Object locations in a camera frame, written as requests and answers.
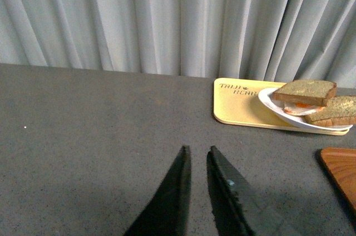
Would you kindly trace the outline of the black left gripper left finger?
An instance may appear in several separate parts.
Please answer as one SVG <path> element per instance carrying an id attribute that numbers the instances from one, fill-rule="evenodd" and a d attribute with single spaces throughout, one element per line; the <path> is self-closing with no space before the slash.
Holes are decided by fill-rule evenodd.
<path id="1" fill-rule="evenodd" d="M 125 235 L 185 235 L 190 192 L 190 147 L 182 146 L 155 195 Z"/>

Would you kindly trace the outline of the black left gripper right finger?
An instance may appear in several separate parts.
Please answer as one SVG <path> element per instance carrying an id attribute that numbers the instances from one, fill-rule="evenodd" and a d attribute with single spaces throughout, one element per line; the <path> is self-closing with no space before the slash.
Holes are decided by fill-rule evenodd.
<path id="1" fill-rule="evenodd" d="M 295 228 L 255 194 L 215 146 L 207 154 L 206 165 L 218 235 L 295 235 Z"/>

